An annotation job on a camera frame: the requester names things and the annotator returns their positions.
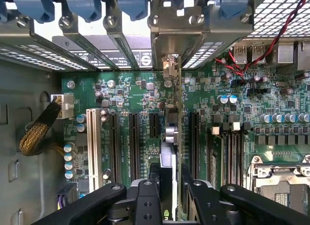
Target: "motherboard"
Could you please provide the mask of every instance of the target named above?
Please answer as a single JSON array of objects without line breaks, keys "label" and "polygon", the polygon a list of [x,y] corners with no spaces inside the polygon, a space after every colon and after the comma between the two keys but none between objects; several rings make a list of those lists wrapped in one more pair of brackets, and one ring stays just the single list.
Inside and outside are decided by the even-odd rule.
[{"label": "motherboard", "polygon": [[[217,190],[239,184],[308,214],[309,78],[264,64],[248,69],[244,78],[215,62],[182,71],[179,160],[194,179],[208,180]],[[67,154],[74,155],[66,177],[83,185],[80,195],[96,189],[96,183],[92,189],[83,184],[96,168],[99,185],[130,187],[149,176],[168,138],[174,88],[159,71],[63,73],[62,92],[74,96],[74,119],[64,120]],[[90,163],[90,139],[99,164]]]}]

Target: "blue plastic clip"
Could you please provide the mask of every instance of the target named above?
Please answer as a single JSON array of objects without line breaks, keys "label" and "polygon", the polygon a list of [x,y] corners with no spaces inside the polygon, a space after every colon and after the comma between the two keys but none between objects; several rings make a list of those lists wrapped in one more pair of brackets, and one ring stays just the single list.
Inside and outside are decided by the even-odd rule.
[{"label": "blue plastic clip", "polygon": [[20,13],[39,23],[55,19],[55,6],[52,0],[13,0]]},{"label": "blue plastic clip", "polygon": [[86,22],[99,20],[101,14],[101,0],[67,0],[70,11]]},{"label": "blue plastic clip", "polygon": [[117,0],[121,11],[130,16],[132,21],[141,20],[147,16],[147,0]]}]

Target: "white pci slot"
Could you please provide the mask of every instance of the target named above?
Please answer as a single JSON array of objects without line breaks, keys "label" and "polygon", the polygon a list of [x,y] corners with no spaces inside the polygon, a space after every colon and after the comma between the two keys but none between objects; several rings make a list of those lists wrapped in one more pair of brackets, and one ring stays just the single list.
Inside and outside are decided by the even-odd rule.
[{"label": "white pci slot", "polygon": [[87,109],[89,192],[103,186],[100,142],[100,109]]}]

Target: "blue retention clip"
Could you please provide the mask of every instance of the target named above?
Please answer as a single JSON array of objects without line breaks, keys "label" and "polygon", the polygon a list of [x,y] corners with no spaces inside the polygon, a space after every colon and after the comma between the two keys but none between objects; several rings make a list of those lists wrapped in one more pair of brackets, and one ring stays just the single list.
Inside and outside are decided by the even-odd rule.
[{"label": "blue retention clip", "polygon": [[120,10],[129,15],[132,21],[147,16],[148,0],[117,0],[117,2]]},{"label": "blue retention clip", "polygon": [[101,14],[101,0],[67,0],[70,11],[86,22],[99,20]]},{"label": "blue retention clip", "polygon": [[5,5],[5,0],[0,0],[0,22],[4,23],[8,21],[8,10]]},{"label": "blue retention clip", "polygon": [[246,12],[248,0],[220,0],[220,15],[231,19]]},{"label": "blue retention clip", "polygon": [[39,23],[55,19],[55,6],[52,0],[13,0],[20,13]]}]

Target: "capacitor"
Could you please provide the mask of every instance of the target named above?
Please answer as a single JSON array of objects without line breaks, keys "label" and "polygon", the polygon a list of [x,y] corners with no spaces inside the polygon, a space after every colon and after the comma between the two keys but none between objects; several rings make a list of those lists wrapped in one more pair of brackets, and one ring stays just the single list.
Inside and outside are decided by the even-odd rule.
[{"label": "capacitor", "polygon": [[71,161],[66,162],[66,163],[64,164],[64,168],[65,168],[66,170],[72,170],[72,169],[75,167],[75,165],[76,165],[75,160],[71,160]]},{"label": "capacitor", "polygon": [[71,169],[70,171],[66,171],[64,176],[67,179],[72,179],[75,175],[77,174],[77,171],[75,170],[75,168]]},{"label": "capacitor", "polygon": [[230,80],[231,77],[231,73],[227,72],[224,75],[221,75],[221,80]]},{"label": "capacitor", "polygon": [[75,152],[74,151],[71,151],[69,153],[66,153],[63,158],[65,161],[71,161],[74,159],[74,157],[76,156]]},{"label": "capacitor", "polygon": [[280,123],[282,122],[282,115],[281,114],[274,114],[271,116],[273,122]]},{"label": "capacitor", "polygon": [[269,123],[270,122],[270,116],[267,114],[262,114],[260,116],[260,121],[264,123]]},{"label": "capacitor", "polygon": [[104,173],[103,173],[103,175],[102,175],[102,178],[103,178],[104,180],[107,180],[107,179],[109,178],[110,174],[111,174],[111,169],[107,168],[107,169],[104,171]]},{"label": "capacitor", "polygon": [[102,123],[105,123],[105,122],[107,122],[109,120],[109,116],[107,115],[107,116],[102,116],[101,118],[100,118],[100,121],[102,122]]},{"label": "capacitor", "polygon": [[309,122],[310,121],[310,115],[301,113],[298,115],[298,120],[301,122]]},{"label": "capacitor", "polygon": [[238,101],[238,97],[237,96],[235,96],[235,95],[228,96],[228,102],[229,103],[235,104],[235,103],[237,103],[237,101]]},{"label": "capacitor", "polygon": [[77,123],[85,123],[86,122],[86,114],[82,113],[77,116]]},{"label": "capacitor", "polygon": [[307,78],[310,78],[310,72],[303,72],[298,75],[295,75],[295,80],[303,80]]},{"label": "capacitor", "polygon": [[95,97],[96,97],[96,98],[103,98],[103,96],[104,96],[104,94],[103,94],[102,91],[96,91],[96,92],[95,92]]},{"label": "capacitor", "polygon": [[77,125],[77,131],[80,133],[83,133],[86,131],[86,125],[85,124],[78,124]]},{"label": "capacitor", "polygon": [[257,82],[259,82],[261,80],[261,77],[259,77],[259,76],[253,76],[252,78],[250,78],[249,79],[249,82],[250,83],[257,83]]},{"label": "capacitor", "polygon": [[103,108],[102,110],[100,110],[100,115],[107,116],[108,114],[109,114],[108,108]]},{"label": "capacitor", "polygon": [[228,96],[226,95],[218,96],[217,100],[220,104],[225,105],[228,102]]},{"label": "capacitor", "polygon": [[74,147],[75,147],[76,145],[73,143],[73,142],[69,142],[69,143],[67,143],[65,146],[63,146],[63,150],[66,152],[66,153],[69,153],[69,152],[71,152],[71,151],[73,151],[74,150]]},{"label": "capacitor", "polygon": [[288,114],[286,114],[286,115],[284,116],[284,120],[285,120],[286,122],[295,122],[295,120],[296,120],[296,115],[295,115],[295,114],[290,114],[290,113],[288,113]]},{"label": "capacitor", "polygon": [[294,93],[293,88],[282,88],[282,89],[280,89],[280,94],[282,96],[289,96],[289,95],[292,95],[293,93]]}]

